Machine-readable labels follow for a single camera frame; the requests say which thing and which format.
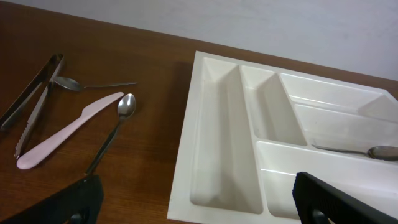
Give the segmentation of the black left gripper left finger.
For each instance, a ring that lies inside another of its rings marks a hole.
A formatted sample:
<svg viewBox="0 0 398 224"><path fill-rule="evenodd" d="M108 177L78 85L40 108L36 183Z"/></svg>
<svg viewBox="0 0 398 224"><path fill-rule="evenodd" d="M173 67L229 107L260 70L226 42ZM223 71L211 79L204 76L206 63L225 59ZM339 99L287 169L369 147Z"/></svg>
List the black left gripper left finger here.
<svg viewBox="0 0 398 224"><path fill-rule="evenodd" d="M91 223L95 224L104 200L98 175L89 175L2 223Z"/></svg>

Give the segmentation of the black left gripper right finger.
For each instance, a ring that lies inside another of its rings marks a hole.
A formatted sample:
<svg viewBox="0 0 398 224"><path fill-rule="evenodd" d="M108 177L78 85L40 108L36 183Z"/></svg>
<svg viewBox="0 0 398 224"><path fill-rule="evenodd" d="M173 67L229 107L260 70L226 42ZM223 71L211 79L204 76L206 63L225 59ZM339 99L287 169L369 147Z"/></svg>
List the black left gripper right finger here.
<svg viewBox="0 0 398 224"><path fill-rule="evenodd" d="M307 172L296 174L292 195L302 223L397 224L396 218Z"/></svg>

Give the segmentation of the steel spoon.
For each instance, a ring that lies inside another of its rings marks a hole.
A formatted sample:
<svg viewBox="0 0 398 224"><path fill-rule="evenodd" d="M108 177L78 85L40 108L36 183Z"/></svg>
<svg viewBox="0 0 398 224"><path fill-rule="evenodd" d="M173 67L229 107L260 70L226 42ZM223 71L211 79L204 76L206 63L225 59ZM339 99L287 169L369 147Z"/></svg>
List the steel spoon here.
<svg viewBox="0 0 398 224"><path fill-rule="evenodd" d="M372 159L379 159L384 161L396 161L397 160L397 147L394 146L375 146L368 149L366 152L353 151L347 149L335 149L331 147L317 146L313 144L313 147L317 149L323 149L333 152L341 152L348 154L363 154Z"/></svg>

